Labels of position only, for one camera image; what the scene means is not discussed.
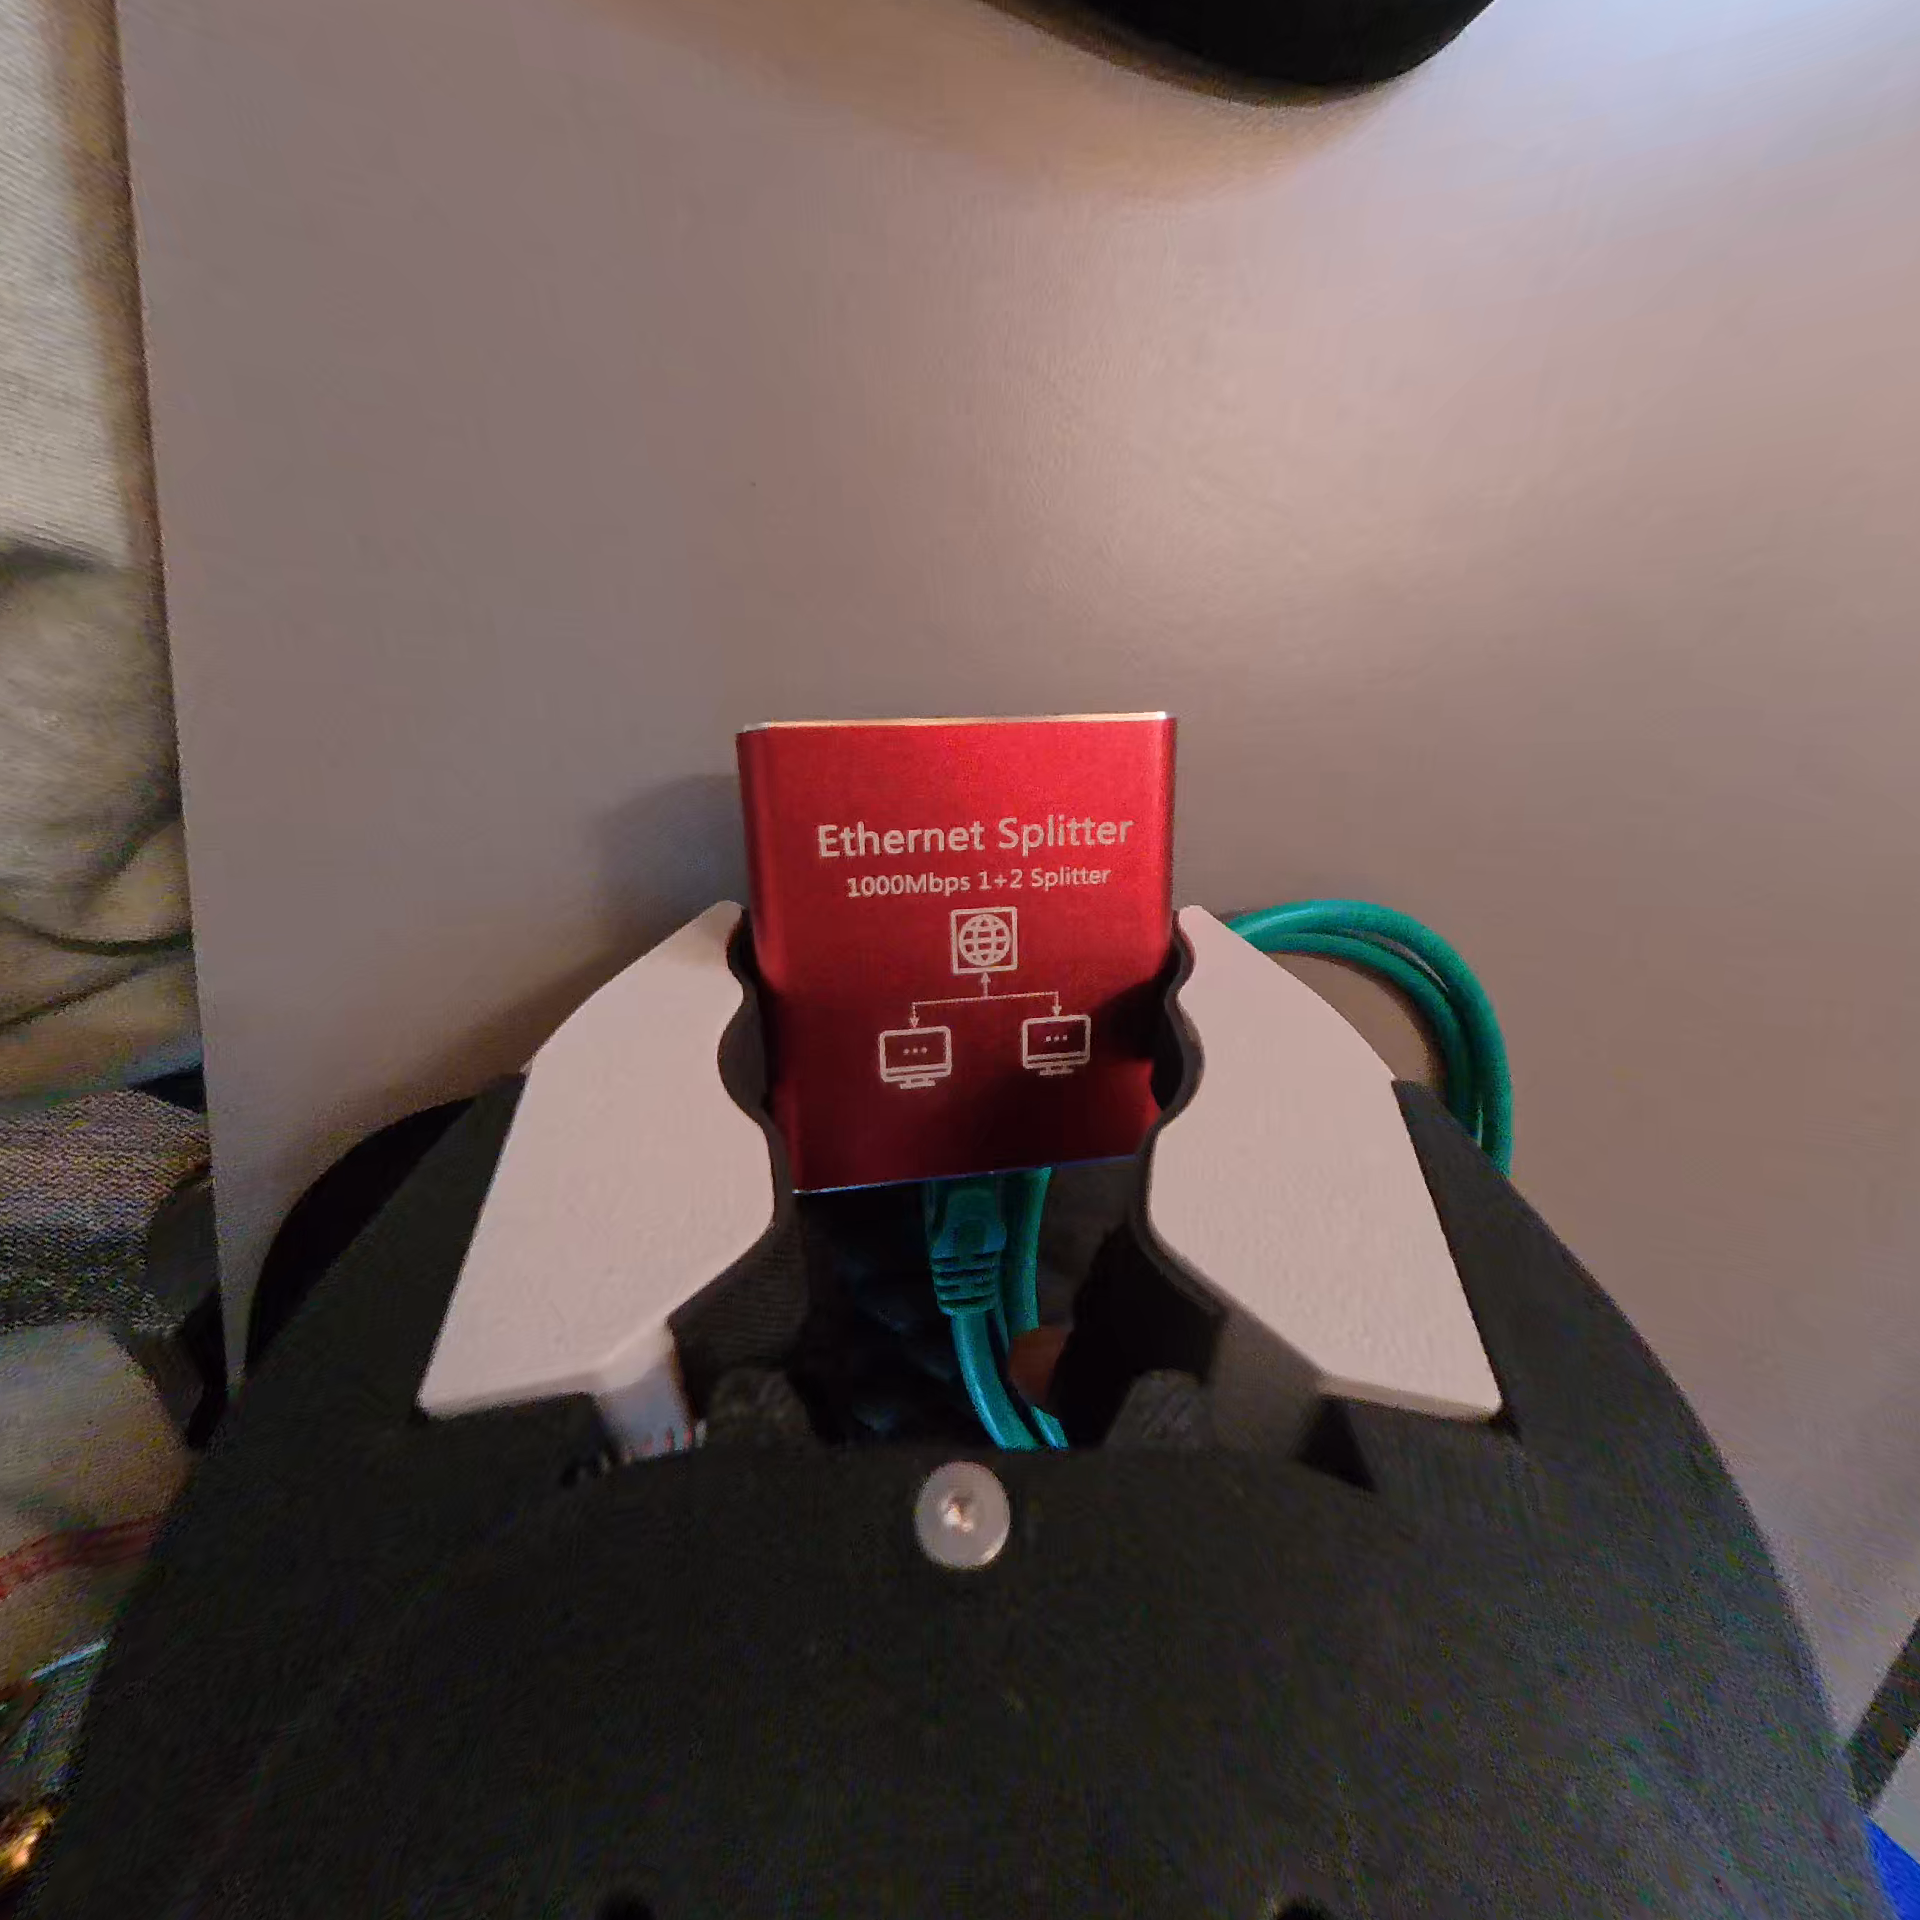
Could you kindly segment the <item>red ethernet splitter box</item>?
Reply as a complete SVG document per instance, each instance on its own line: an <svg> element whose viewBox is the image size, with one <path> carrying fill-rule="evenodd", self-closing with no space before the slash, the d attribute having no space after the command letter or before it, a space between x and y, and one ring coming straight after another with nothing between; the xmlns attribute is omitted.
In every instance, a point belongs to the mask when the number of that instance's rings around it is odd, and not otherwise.
<svg viewBox="0 0 1920 1920"><path fill-rule="evenodd" d="M1132 1156L1177 944L1164 713L736 739L768 1105L803 1193Z"/></svg>

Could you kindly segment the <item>person's beige sweatshirt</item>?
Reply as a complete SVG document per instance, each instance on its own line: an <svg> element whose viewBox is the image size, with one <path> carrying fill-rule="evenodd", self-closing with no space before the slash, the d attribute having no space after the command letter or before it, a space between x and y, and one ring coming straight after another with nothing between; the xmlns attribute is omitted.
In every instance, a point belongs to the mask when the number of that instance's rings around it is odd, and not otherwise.
<svg viewBox="0 0 1920 1920"><path fill-rule="evenodd" d="M197 1067L119 4L3 6L3 1097Z"/></svg>

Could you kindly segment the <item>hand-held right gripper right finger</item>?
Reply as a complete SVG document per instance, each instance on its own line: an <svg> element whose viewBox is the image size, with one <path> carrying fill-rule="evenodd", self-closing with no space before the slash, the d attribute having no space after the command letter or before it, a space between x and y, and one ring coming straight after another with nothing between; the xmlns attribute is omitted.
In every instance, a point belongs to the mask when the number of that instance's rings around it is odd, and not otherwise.
<svg viewBox="0 0 1920 1920"><path fill-rule="evenodd" d="M1221 918L1174 925L1188 1067L1142 1209L1150 1251L1217 1310L1212 1436L1287 1459L1330 1402L1490 1425L1501 1387L1392 1070Z"/></svg>

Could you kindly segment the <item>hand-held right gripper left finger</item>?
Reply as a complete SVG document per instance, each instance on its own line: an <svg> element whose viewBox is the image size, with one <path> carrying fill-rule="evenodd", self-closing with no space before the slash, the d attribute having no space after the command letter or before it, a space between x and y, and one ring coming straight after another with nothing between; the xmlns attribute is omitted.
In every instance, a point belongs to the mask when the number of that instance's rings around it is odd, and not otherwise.
<svg viewBox="0 0 1920 1920"><path fill-rule="evenodd" d="M618 1449L692 1449L673 1316L777 1218L763 1127L726 1089L748 993L722 901L539 1048L418 1387L431 1420L588 1399Z"/></svg>

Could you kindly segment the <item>person's right forearm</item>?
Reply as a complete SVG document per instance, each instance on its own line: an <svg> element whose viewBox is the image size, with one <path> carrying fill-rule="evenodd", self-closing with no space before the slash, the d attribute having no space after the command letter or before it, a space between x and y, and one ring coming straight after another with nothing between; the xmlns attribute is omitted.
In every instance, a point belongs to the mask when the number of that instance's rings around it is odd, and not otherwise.
<svg viewBox="0 0 1920 1920"><path fill-rule="evenodd" d="M115 1631L189 1467L150 1374L108 1330L5 1334L5 1686Z"/></svg>

